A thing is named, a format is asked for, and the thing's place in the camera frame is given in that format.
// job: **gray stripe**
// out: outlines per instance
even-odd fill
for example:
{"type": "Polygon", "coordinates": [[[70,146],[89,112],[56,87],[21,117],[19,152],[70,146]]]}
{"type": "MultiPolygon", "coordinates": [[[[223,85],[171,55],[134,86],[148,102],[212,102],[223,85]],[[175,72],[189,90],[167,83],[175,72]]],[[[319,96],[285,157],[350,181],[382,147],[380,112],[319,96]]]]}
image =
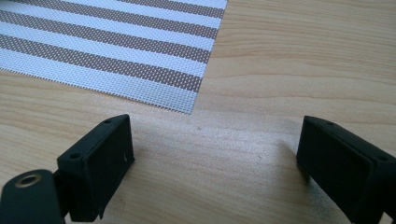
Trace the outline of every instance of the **gray stripe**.
{"type": "Polygon", "coordinates": [[[198,35],[206,38],[215,39],[217,29],[191,24],[181,21],[169,21],[154,17],[136,15],[127,12],[121,12],[112,9],[106,9],[101,7],[91,7],[76,3],[69,3],[56,0],[10,0],[12,2],[24,3],[37,7],[46,7],[55,10],[76,13],[85,16],[92,16],[97,18],[103,18],[112,21],[121,21],[131,23],[135,25],[147,26],[151,28],[179,32],[189,35],[198,35]]]}
{"type": "Polygon", "coordinates": [[[0,10],[0,21],[18,24],[38,30],[49,31],[62,35],[71,35],[93,41],[117,45],[130,49],[142,49],[150,52],[174,55],[180,58],[207,63],[210,51],[190,46],[173,44],[164,41],[151,40],[142,37],[123,35],[114,32],[94,29],[87,26],[69,24],[60,21],[51,21],[38,17],[22,15],[0,10]]]}
{"type": "Polygon", "coordinates": [[[193,4],[180,3],[169,0],[118,0],[118,1],[132,3],[146,7],[159,7],[159,8],[187,12],[191,14],[214,17],[219,19],[221,19],[224,14],[224,9],[221,8],[202,7],[193,4]]]}
{"type": "Polygon", "coordinates": [[[187,91],[198,92],[202,79],[175,70],[143,63],[132,63],[82,51],[64,49],[9,35],[0,35],[0,48],[30,54],[61,63],[159,82],[187,91]]]}

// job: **black plastic bracket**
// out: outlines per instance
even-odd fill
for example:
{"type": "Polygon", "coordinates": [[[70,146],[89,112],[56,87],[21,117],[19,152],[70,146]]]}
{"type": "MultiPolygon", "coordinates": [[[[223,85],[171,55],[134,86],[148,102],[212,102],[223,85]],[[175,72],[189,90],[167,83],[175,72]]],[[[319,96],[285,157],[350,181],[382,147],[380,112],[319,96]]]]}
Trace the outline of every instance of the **black plastic bracket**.
{"type": "Polygon", "coordinates": [[[304,117],[297,164],[352,223],[396,219],[396,159],[325,119],[304,117]]]}
{"type": "Polygon", "coordinates": [[[58,158],[52,174],[35,170],[9,180],[2,192],[0,223],[93,222],[134,161],[128,115],[97,125],[58,158]]]}

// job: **wood grain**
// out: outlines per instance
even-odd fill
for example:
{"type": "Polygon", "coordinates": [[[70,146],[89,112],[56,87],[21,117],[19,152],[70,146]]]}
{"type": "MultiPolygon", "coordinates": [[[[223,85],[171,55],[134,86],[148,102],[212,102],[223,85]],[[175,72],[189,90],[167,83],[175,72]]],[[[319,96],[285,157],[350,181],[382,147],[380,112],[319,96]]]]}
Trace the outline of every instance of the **wood grain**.
{"type": "Polygon", "coordinates": [[[396,156],[396,2],[230,0],[189,116],[0,71],[0,187],[123,113],[136,162],[97,223],[348,223],[295,166],[303,116],[396,156]]]}

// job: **screw hole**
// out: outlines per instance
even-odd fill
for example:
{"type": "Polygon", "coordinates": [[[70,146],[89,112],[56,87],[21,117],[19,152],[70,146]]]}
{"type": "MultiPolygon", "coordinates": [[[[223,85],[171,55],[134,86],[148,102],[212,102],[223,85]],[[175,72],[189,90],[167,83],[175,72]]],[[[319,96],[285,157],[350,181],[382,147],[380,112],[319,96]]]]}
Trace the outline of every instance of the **screw hole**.
{"type": "Polygon", "coordinates": [[[15,184],[15,187],[19,189],[27,188],[40,181],[40,179],[41,179],[41,175],[39,174],[27,175],[21,178],[20,180],[18,180],[18,182],[15,184]]]}
{"type": "Polygon", "coordinates": [[[381,161],[387,161],[388,160],[388,158],[386,158],[384,156],[379,156],[378,159],[381,160],[381,161]]]}
{"type": "Polygon", "coordinates": [[[70,155],[70,159],[72,159],[72,160],[76,160],[80,157],[81,157],[81,154],[79,154],[79,153],[73,153],[72,155],[70,155]]]}

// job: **striped fabric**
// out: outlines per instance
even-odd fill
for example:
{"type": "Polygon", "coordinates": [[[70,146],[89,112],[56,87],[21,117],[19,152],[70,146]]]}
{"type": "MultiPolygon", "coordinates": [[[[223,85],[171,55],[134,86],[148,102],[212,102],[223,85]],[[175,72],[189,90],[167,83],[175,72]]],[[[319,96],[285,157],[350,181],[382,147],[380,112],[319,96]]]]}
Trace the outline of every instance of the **striped fabric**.
{"type": "Polygon", "coordinates": [[[0,68],[190,114],[226,4],[0,1],[0,68]]]}

